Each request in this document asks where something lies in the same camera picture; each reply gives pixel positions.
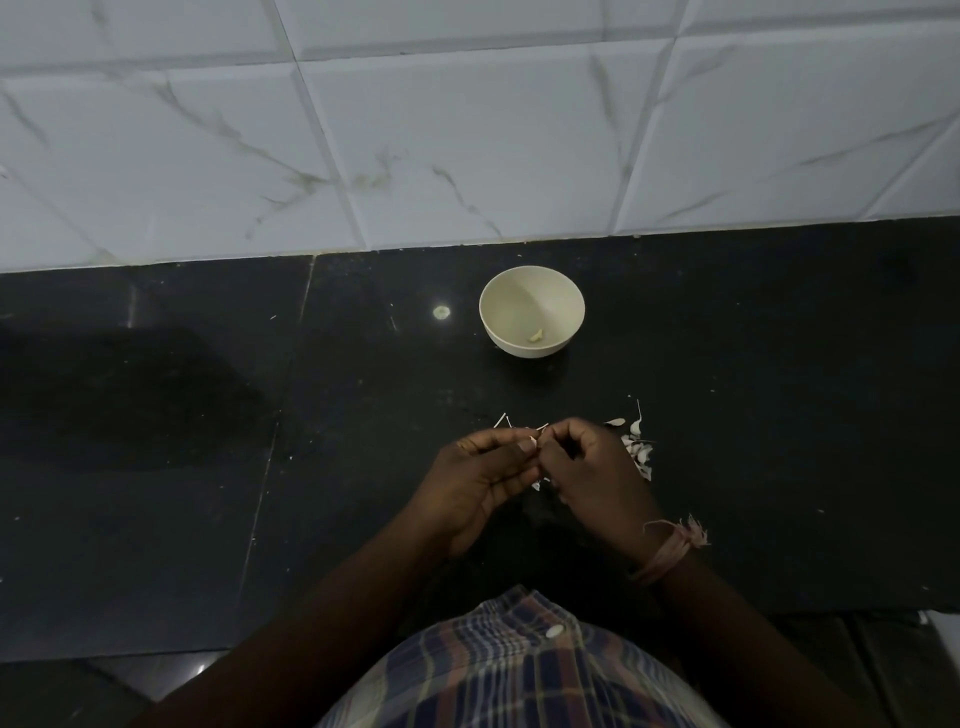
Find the checkered shirt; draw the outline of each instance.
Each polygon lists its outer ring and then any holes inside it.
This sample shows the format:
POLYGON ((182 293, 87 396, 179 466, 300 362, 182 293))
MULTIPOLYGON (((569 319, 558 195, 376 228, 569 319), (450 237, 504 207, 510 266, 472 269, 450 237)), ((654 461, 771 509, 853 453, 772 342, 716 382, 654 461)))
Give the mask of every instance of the checkered shirt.
POLYGON ((425 629, 361 678, 320 728, 726 726, 643 650, 514 587, 425 629))

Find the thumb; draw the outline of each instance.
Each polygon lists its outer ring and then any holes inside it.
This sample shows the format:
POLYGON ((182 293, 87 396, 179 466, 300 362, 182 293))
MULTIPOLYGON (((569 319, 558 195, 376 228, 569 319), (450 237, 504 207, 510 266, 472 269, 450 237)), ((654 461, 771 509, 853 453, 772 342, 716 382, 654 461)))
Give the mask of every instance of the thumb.
POLYGON ((550 477, 561 485, 572 479, 571 476, 577 468, 577 464, 566 454, 566 450, 552 437, 544 437, 540 440, 540 464, 550 477))
POLYGON ((477 455, 477 468, 489 482, 495 482, 516 473, 536 451, 537 441, 532 437, 525 437, 518 442, 477 455))

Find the bowl rim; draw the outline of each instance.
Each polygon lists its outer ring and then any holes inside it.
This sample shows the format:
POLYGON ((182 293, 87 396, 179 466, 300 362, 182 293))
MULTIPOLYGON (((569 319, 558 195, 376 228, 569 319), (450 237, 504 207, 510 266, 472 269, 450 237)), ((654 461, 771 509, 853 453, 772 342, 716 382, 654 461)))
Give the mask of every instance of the bowl rim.
POLYGON ((487 330, 487 334, 489 334, 493 339, 495 339, 497 343, 503 344, 504 346, 513 347, 514 349, 519 349, 523 352, 540 352, 544 349, 551 349, 553 347, 563 347, 570 341, 570 339, 576 336, 577 331, 580 330, 580 327, 584 324, 584 320, 587 318, 587 301, 584 299, 584 292, 580 290, 580 286, 577 285, 570 276, 564 273, 561 273, 556 268, 548 268, 545 265, 515 265, 513 268, 508 268, 505 271, 500 271, 493 278, 487 281, 487 285, 485 285, 483 287, 483 290, 480 291, 480 298, 477 301, 477 312, 480 314, 480 322, 483 324, 483 328, 487 330), (487 319, 484 318, 483 297, 487 295, 487 289, 490 288, 491 284, 501 276, 505 276, 508 273, 512 273, 513 271, 522 270, 523 268, 540 268, 544 271, 550 271, 550 273, 557 274, 562 279, 566 279, 570 283, 570 285, 573 286, 573 289, 577 292, 577 295, 580 297, 580 304, 581 304, 581 307, 584 309, 584 312, 580 317, 580 323, 577 324, 577 327, 575 329, 573 329, 573 333, 567 336, 563 341, 560 341, 554 344, 543 344, 540 346, 537 346, 536 344, 531 346, 514 344, 513 342, 507 341, 502 336, 498 335, 487 323, 487 319))

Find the wall tile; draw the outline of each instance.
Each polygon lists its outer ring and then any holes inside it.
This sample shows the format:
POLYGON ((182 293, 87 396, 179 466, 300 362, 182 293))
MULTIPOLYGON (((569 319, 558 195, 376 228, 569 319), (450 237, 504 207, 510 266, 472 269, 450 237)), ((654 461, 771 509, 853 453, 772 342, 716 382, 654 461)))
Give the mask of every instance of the wall tile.
POLYGON ((355 247, 295 73, 8 81, 0 148, 124 262, 355 247))
POLYGON ((82 265, 95 253, 23 187, 19 175, 0 167, 0 271, 82 265))
POLYGON ((960 108, 960 23, 681 38, 620 231, 854 218, 960 108))
POLYGON ((943 11, 960 11, 960 0, 690 0, 685 29, 943 11))
POLYGON ((502 48, 663 31, 680 0, 280 0, 298 58, 502 48))
POLYGON ((596 234, 659 40, 303 65, 376 248, 596 234))
POLYGON ((960 120, 877 202, 868 217, 960 212, 960 120))
POLYGON ((243 55, 279 59, 260 0, 30 0, 0 9, 0 67, 243 55))

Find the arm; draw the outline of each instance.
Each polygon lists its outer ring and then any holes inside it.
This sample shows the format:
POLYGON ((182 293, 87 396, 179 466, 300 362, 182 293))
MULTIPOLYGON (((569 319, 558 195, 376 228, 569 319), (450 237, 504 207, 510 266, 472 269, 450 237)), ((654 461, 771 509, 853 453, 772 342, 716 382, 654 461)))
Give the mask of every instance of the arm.
POLYGON ((378 660, 445 558, 539 477, 534 430, 478 432, 443 448, 410 503, 297 607, 131 726, 308 726, 378 660))
MULTIPOLYGON (((669 535, 644 524, 662 518, 620 440, 582 420, 549 426, 540 463, 574 515, 643 567, 669 535), (558 444, 573 442, 570 458, 558 444)), ((696 556, 651 587, 684 635, 714 707, 737 726, 876 726, 773 625, 696 556)))

